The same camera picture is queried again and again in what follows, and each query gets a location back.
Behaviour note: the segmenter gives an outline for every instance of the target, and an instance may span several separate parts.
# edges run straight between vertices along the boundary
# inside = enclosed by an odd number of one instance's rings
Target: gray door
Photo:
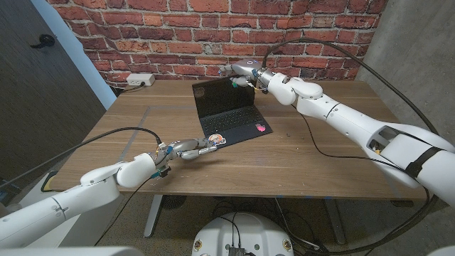
[[[80,143],[105,108],[29,0],[0,0],[0,31],[1,181]],[[30,47],[41,34],[55,45]],[[47,168],[15,185],[23,188]]]

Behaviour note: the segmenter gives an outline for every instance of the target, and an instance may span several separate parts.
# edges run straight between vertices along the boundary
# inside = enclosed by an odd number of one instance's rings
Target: brick wall
[[[48,0],[101,76],[125,86],[130,73],[211,79],[239,58],[305,36],[362,57],[386,0]],[[358,65],[319,44],[289,44],[269,58],[305,79],[354,79]]]

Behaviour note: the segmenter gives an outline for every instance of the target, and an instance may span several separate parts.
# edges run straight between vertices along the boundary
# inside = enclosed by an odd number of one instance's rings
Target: laptop screen
[[[229,78],[194,84],[193,94],[199,118],[251,106],[255,101],[253,88],[234,88]]]

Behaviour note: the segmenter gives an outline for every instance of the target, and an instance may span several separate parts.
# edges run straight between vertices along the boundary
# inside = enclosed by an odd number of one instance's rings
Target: red brick
[[[83,23],[74,23],[72,21],[68,21],[68,24],[71,27],[71,30],[81,36],[88,36],[87,29],[85,28],[85,24]]]
[[[111,71],[111,62],[108,60],[94,60],[92,61],[95,68],[99,71]]]
[[[220,17],[217,15],[202,15],[202,27],[217,28]]]
[[[209,41],[209,42],[229,42],[230,31],[221,30],[194,30],[194,41]]]
[[[73,0],[73,2],[77,5],[81,5],[92,9],[106,8],[105,0]]]
[[[194,57],[194,56],[180,56],[178,63],[180,63],[180,64],[196,64],[196,57]]]
[[[205,71],[206,75],[211,75],[211,76],[221,76],[218,71],[220,71],[220,67],[216,66],[207,66],[207,70]]]
[[[304,53],[305,45],[303,44],[287,44],[282,47],[282,53],[287,55],[299,55]]]
[[[292,57],[280,57],[277,59],[277,67],[287,68],[292,64]]]
[[[301,31],[286,31],[284,35],[284,40],[291,40],[295,38],[301,38]]]
[[[297,0],[292,2],[291,14],[304,14],[308,9],[309,0]]]
[[[78,38],[85,49],[105,49],[106,42],[103,38]]]
[[[87,27],[91,35],[104,35],[111,39],[120,39],[122,37],[119,29],[113,26],[98,26],[95,23],[89,23]]]
[[[253,46],[223,45],[224,55],[252,55],[253,51]]]
[[[106,2],[111,8],[123,8],[125,6],[125,0],[106,0]]]
[[[169,28],[139,28],[139,36],[143,39],[172,40],[173,31]]]
[[[270,46],[255,46],[255,55],[263,56],[270,49]]]
[[[338,38],[336,39],[337,42],[339,43],[354,43],[355,39],[355,34],[357,32],[355,31],[340,31],[338,34]]]
[[[256,16],[222,15],[220,25],[226,28],[256,28]]]
[[[349,0],[349,11],[353,13],[364,13],[367,10],[368,0]]]
[[[178,64],[177,55],[161,55],[161,54],[151,54],[148,55],[150,63],[160,63],[160,64]]]
[[[169,73],[173,73],[173,68],[172,68],[172,65],[160,64],[160,65],[158,65],[158,71],[162,74],[169,74]]]
[[[171,53],[202,53],[202,46],[198,43],[169,43]]]
[[[287,0],[251,0],[251,14],[287,14],[291,2]]]
[[[117,47],[120,51],[127,52],[150,51],[149,44],[147,42],[139,41],[117,41]]]
[[[340,46],[341,48],[347,50],[349,53],[355,55],[357,54],[358,46]],[[337,56],[337,57],[344,57],[344,53],[328,46],[324,46],[322,50],[322,55],[327,56]]]
[[[335,18],[335,26],[340,28],[371,28],[374,23],[373,16],[340,15]]]
[[[358,68],[358,67],[360,67],[360,64],[357,63],[355,60],[351,60],[351,59],[346,59],[346,61],[344,62],[344,65],[343,65],[343,68]]]
[[[167,53],[168,51],[166,43],[155,42],[150,43],[150,46],[154,53]]]
[[[148,26],[161,26],[161,16],[158,14],[144,14],[144,24]]]
[[[139,35],[133,27],[120,27],[120,32],[122,33],[123,38],[138,38]]]
[[[359,47],[357,56],[365,56],[365,54],[367,54],[368,47],[369,47],[369,45]]]
[[[107,74],[107,79],[112,82],[126,82],[129,74],[131,73],[130,72],[110,73]]]
[[[158,68],[151,64],[129,64],[131,72],[146,72],[146,73],[157,73]]]
[[[175,65],[173,71],[182,75],[205,75],[205,69],[194,65]]]
[[[129,70],[128,65],[123,60],[112,61],[113,70]]]
[[[188,29],[174,29],[174,33],[176,34],[176,38],[179,41],[193,40],[193,38],[191,37],[191,31]]]
[[[373,35],[375,32],[359,32],[357,36],[356,43],[371,43],[371,39],[373,39]]]
[[[201,65],[226,65],[228,64],[227,58],[217,57],[198,57],[198,64]]]
[[[331,28],[333,17],[319,16],[313,18],[313,28]]]
[[[248,43],[248,33],[244,31],[233,31],[232,42],[236,43]]]
[[[85,51],[85,55],[90,60],[98,60],[98,59],[100,59],[100,57],[98,56],[98,52],[96,52],[96,51]]]
[[[321,54],[322,45],[309,43],[306,45],[305,53],[308,55],[319,55]]]
[[[145,55],[132,54],[131,58],[133,59],[134,63],[148,63],[149,62],[149,59]]]
[[[248,0],[230,0],[230,10],[233,13],[247,14],[250,7]]]
[[[358,72],[358,68],[350,68],[348,74],[346,75],[347,78],[355,78]]]
[[[194,11],[201,12],[228,12],[228,0],[189,0],[190,6]]]
[[[186,0],[169,0],[169,10],[171,11],[187,11]]]
[[[299,77],[300,76],[300,68],[270,68],[273,72],[278,72],[281,74],[285,74],[290,77]]]
[[[327,63],[327,68],[341,68],[343,67],[344,59],[330,59]]]
[[[368,7],[367,13],[369,14],[378,14],[385,7],[386,0],[372,0],[370,6]]]
[[[328,42],[335,42],[337,31],[304,31],[308,38],[315,38]]]
[[[328,60],[326,58],[315,57],[295,57],[292,65],[301,68],[325,68]]]
[[[198,28],[200,17],[199,15],[167,15],[163,16],[163,21],[168,26],[183,26]]]
[[[279,18],[277,28],[303,28],[311,24],[311,15],[298,16],[295,18]]]
[[[250,43],[279,43],[283,39],[283,32],[269,31],[251,31],[248,37]]]
[[[166,0],[128,0],[129,8],[149,10],[149,11],[167,11]]]
[[[86,10],[90,19],[99,25],[104,25],[105,22],[102,20],[101,13],[99,11],[88,11]]]
[[[308,6],[308,11],[318,14],[341,14],[348,0],[315,0]]]
[[[84,9],[77,7],[77,6],[71,6],[71,7],[56,7],[55,10],[57,10],[58,14],[63,19],[67,20],[85,20],[89,19],[87,13],[85,13]]]
[[[104,12],[102,16],[107,24],[134,24],[142,25],[142,14],[137,12]]]
[[[266,17],[266,16],[259,17],[259,27],[260,28],[274,28],[276,22],[277,22],[277,18],[275,18],[275,17]]]

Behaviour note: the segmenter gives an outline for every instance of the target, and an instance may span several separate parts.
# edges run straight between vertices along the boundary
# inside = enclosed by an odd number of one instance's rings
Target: laptop keyboard
[[[254,106],[242,108],[241,110],[229,111],[217,117],[202,119],[201,124],[207,134],[216,134],[221,131],[239,127],[262,120],[261,114]]]

